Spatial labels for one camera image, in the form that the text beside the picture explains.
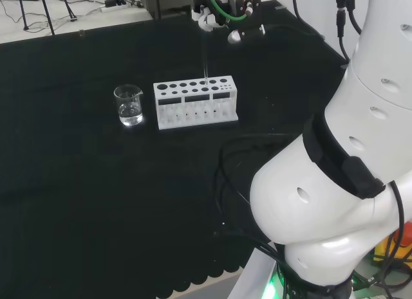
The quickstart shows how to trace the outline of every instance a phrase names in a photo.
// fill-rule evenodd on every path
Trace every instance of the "green tube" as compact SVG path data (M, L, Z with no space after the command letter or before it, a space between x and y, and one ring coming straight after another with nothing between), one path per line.
M211 0L211 2L213 4L213 6L217 9L217 11L219 11L220 14L222 14L226 18L230 19L231 21L242 21L246 18L246 14L243 14L242 16L239 16L239 17L231 16L228 13L226 13L225 11L223 11L215 0Z

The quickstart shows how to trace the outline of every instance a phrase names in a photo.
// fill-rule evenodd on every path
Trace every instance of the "white test tube rack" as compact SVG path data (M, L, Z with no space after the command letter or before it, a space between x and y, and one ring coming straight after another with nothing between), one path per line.
M238 120L231 76L153 84L160 130Z

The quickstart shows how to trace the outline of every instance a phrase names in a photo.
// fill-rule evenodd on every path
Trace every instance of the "black tablecloth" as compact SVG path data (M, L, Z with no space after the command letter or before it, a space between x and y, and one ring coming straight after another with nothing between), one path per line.
M304 29L275 5L263 5L265 24ZM248 242L212 238L218 149L240 134L301 132L343 59L290 27L241 46L227 35L206 37L209 76L233 76L239 122L171 131L157 128L153 82L202 77L187 17L0 46L1 298L167 298L246 264ZM133 129L114 105L124 83L144 92ZM237 170L245 197L271 154ZM228 199L234 223L256 233L250 209Z

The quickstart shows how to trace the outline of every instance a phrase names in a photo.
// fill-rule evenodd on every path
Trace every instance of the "black cable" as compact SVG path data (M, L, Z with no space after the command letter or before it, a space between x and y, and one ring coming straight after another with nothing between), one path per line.
M388 257L388 259L385 261L382 269L381 269L381 274L380 274L380 284L381 287L385 290L387 296L389 299L393 299L391 292L389 291L388 286L385 283L385 272L386 270L388 270L388 268L390 267L390 265L393 263L394 259L395 259L395 255L397 254L399 247L400 247L400 242L401 242L401 238L403 238L404 236L404 226L405 226L405 216L404 216L404 205L402 204L402 198L399 194L399 189L398 186L396 184L396 182L392 181L390 183L392 191L395 195L395 198L397 200L397 204L398 204L398 215L399 215L399 233L398 233L398 238L399 240L396 241L395 243L395 247L393 248L390 256Z
M373 257L373 258L386 259L385 256L377 255L377 254L373 254L372 257ZM393 259L393 262L398 262L398 263L412 262L412 259L394 258L394 259Z
M378 287L381 287L381 288L384 288L384 289L385 288L387 288L387 289L402 289L402 288L408 286L411 281L412 281L412 275L409 275L408 278L405 281L403 281L402 283L399 283L399 284L395 284L395 285L375 284L375 286L378 286Z
M288 280L283 276L283 296L282 299L288 298Z
M261 246L256 246L256 249L260 250L260 252L268 255L270 258L272 258L272 254L271 252L269 252L267 249L261 247Z
M18 20L15 21L13 17L11 17L10 15L7 14L7 12L6 12L6 7L5 7L5 5L3 4L2 0L0 0L0 3L1 3L1 5L3 6L3 9L5 10L6 16L9 17L9 18L11 18L11 20L13 20L13 22L14 22L15 24L17 24L17 23L23 18L23 16L20 16L20 17L18 18ZM38 14L38 13L24 13L24 14L25 14L25 15L45 16L44 14Z
M250 236L246 233L233 232L233 231L225 231L221 234L221 236L223 238L225 238L225 237L234 237L234 238L247 239L248 241L254 243L255 246L260 247L259 250L261 250L261 248L263 248L265 250L264 253L267 254L268 256L270 256L271 258L273 258L274 260L276 260L278 263L289 267L289 265L285 261L283 261L280 258L280 256L277 254L277 251L272 246L270 246L266 242L263 242L262 240L259 240L259 239L255 238L253 236Z
M388 257L389 257L389 251L391 249L391 245L392 245L392 241L393 241L394 236L395 236L395 233L391 233L391 235L389 236L388 241L386 243L385 260L387 260Z
M352 26L355 28L358 34L361 34L362 29L359 27L358 23L356 22L355 16L353 14L353 10L348 10L348 13L349 13L349 19L350 19L350 22L352 23Z
M66 15L66 16L63 16L63 17L61 17L61 18L58 18L57 20L64 19L64 18L66 18L66 17L69 17L69 15ZM28 27L31 27L31 26L33 26L34 24L38 24L38 23L43 23L43 21L35 21L34 23L29 24ZM46 29L46 28L41 28L40 30L37 30L37 31L26 31L26 32L28 32L28 33L37 33L37 32L43 31L43 30L45 30L45 29Z
M135 1L135 0L126 0L126 2L130 3L131 5L137 6L138 8L144 8L143 4L141 1Z
M404 227L405 227L405 215L404 215L404 205L402 203L402 198L399 194L399 189L396 182L392 181L390 183L392 191L395 195L395 199L397 200L398 204L398 214L399 214L399 235L398 237L401 239L404 236ZM392 264L395 259L395 255L397 254L399 247L400 247L401 240L397 240L395 243L395 247L393 248L390 256L386 260L386 263L382 267L382 275L388 269L388 267Z
M306 32L306 31L301 30L301 29L299 29L295 26L290 26L289 24L266 24L265 25L265 30L266 31L274 29L274 28L291 29L291 30L297 31L297 32L299 32L300 34L303 34L303 35L308 35L308 36L312 36L312 37L317 36L315 33Z
M80 0L80 1L72 1L72 2L69 2L69 4L79 3L79 2L85 2L85 1L88 1L88 2L96 2L96 3L100 3L101 5L104 5L104 2L94 1L94 0Z
M348 54L346 53L345 47L343 46L343 38L342 37L339 37L339 46L341 47L343 57L345 57L345 60L349 63L350 59L348 57Z
M162 15L160 13L160 0L156 0L156 6L157 6L157 15L158 15L158 19L162 19Z
M216 170L214 174L214 181L213 181L213 192L214 192L214 197L215 197L215 202L218 204L218 210L220 211L220 214L224 215L224 210L221 207L222 202L220 200L216 200L217 195L216 195L216 186L217 186L217 175L218 172L220 171L223 175L223 178L225 180L225 183L229 186L231 191L237 195L239 195L242 200L244 200L248 205L250 205L249 201L245 199L245 197L234 187L232 181L230 180L229 176L227 175L225 171L225 167L223 166L224 164L224 158L223 158L223 152L226 147L230 146L233 143L238 143L239 141L243 140L251 140L251 139L256 139L256 138L263 138L263 139L276 139L279 142L279 147L285 144L286 141L290 140L291 138L295 138L296 135L294 134L246 134L242 135L237 138L233 138L229 141L226 141L225 143L222 144L222 146L219 149L219 156L218 156L218 169Z
M346 0L346 9L349 13L349 19L352 23L352 26L355 28L358 34L362 33L362 29L359 27L358 23L356 22L355 15L353 14L353 10L355 9L355 0Z
M229 158L232 158L232 157L234 157L234 156L237 156L238 154L251 153L252 151L253 151L253 150L252 150L251 148L242 149L242 150L237 150L237 151L234 151L234 152L231 152L231 153L225 155L223 159L225 160L225 162L227 162L227 160L228 160ZM240 164L238 164L238 165L236 166L235 170L232 171L231 176L233 176L233 174L235 173L235 171L236 171L236 169L237 169L237 167L238 167L239 165L240 165ZM216 171L217 171L217 174L218 174L219 170L222 171L222 169L223 169L223 171L225 172L225 168L224 168L223 163L222 163L222 168L221 168L220 166L218 166L218 169L216 170ZM218 194L216 194L216 190L214 190L215 202L216 202L218 208L220 209L220 213L221 213L222 216L224 216L224 217L226 216L226 210L225 210L225 207L224 207L224 205L223 205L223 202L224 202L224 191L225 191L225 189L226 189L226 187L227 187L228 184L232 184L231 179L230 179L229 176L228 176L228 178L229 178L229 181L224 181L224 182L223 182L222 186L220 187L220 190L219 190L219 193L218 193Z
M287 286L286 286L286 290L287 290L289 299L293 299L293 298L292 298L292 292L290 291L291 288L292 288L291 286L292 286L292 284L288 282L288 284L287 284Z
M307 26L309 29L311 29L317 36L319 36L320 38L322 38L322 40L324 40L323 35L321 35L318 31L316 31L314 28L312 28L306 21L304 21L301 17L301 15L299 14L299 11L297 10L297 2L296 0L292 0L293 4L294 4L294 11L295 11L295 15L296 18L299 22L301 22L301 24L303 24L304 26Z
M410 257L412 255L412 248L409 250L409 252L407 252L406 254L405 254L405 256L403 256L402 257L402 261L404 261L404 262L408 262L408 258Z

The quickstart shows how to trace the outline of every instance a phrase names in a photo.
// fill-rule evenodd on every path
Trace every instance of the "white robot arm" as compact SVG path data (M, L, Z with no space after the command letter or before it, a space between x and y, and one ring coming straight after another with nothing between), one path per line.
M228 40L234 44L256 33L265 34L260 3L261 0L193 0L192 19L206 32L229 27L232 33Z
M398 228L392 180L412 218L411 75L412 0L370 0L324 113L255 175L253 216L303 280L342 284Z

